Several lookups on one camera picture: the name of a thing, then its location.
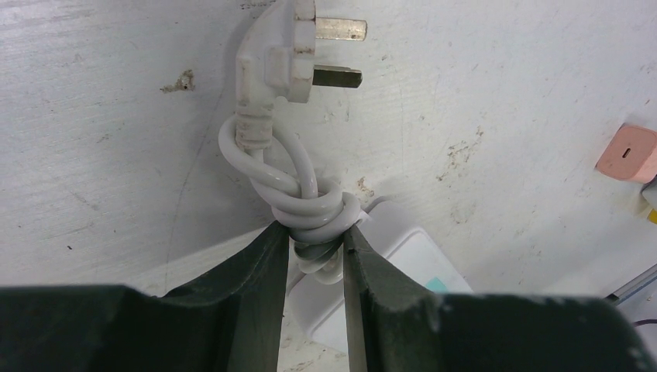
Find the black power adapter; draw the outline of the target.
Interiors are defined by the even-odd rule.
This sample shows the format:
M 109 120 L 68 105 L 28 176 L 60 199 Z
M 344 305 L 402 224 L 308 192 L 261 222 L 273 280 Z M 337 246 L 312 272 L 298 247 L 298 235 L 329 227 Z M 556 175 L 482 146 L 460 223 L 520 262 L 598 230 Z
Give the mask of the black power adapter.
M 652 209 L 657 209 L 657 179 L 653 179 L 642 188 L 642 197 Z

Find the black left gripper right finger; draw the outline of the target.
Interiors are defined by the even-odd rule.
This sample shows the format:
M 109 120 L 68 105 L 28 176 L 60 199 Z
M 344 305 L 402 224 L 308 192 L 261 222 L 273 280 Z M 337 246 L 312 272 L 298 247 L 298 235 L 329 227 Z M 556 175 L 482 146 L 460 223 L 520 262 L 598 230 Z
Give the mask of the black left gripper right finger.
M 634 327 L 602 298 L 436 294 L 395 311 L 365 294 L 352 371 L 654 371 Z

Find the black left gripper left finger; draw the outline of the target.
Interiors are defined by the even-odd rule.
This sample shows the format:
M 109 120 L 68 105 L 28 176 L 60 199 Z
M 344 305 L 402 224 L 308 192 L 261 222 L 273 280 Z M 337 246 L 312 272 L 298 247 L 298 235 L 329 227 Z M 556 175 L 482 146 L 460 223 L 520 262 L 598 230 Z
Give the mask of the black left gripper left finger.
M 119 284 L 1 290 L 3 371 L 274 371 L 289 232 L 157 297 Z

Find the salmon cube plug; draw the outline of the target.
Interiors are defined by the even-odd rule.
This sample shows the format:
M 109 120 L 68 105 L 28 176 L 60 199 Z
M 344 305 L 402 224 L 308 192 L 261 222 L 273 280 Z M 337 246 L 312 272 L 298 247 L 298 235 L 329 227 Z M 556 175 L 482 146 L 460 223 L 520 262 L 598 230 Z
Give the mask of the salmon cube plug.
M 656 131 L 624 124 L 614 134 L 595 169 L 619 181 L 650 183 L 656 176 Z

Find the white long power strip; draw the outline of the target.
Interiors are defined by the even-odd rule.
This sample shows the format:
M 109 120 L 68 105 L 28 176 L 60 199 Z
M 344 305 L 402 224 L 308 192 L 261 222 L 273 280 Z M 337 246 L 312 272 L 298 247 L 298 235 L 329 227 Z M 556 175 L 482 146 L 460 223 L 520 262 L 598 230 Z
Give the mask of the white long power strip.
M 395 311 L 414 307 L 428 292 L 469 294 L 471 287 L 439 244 L 415 217 L 394 201 L 380 201 L 361 214 L 356 231 L 342 249 L 345 279 L 321 284 L 308 274 L 292 287 L 292 315 L 312 341 L 347 352 L 348 334 L 366 302 L 352 304 L 363 293 Z

